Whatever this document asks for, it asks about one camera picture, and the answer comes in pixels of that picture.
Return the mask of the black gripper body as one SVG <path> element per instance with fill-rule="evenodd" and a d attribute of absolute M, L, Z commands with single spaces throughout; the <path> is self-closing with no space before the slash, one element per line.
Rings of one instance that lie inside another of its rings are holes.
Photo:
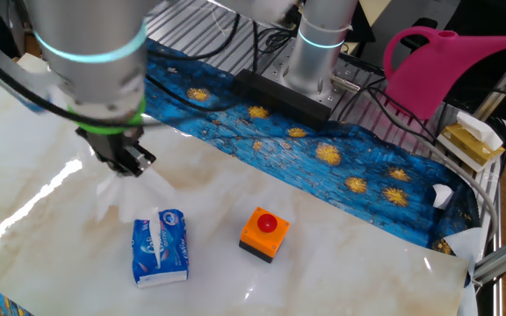
<path fill-rule="evenodd" d="M 126 169 L 124 166 L 124 148 L 139 144 L 139 139 L 143 135 L 143 128 L 129 128 L 120 133 L 102 134 L 91 133 L 78 127 L 76 134 L 89 143 L 100 162 L 116 162 Z"/>

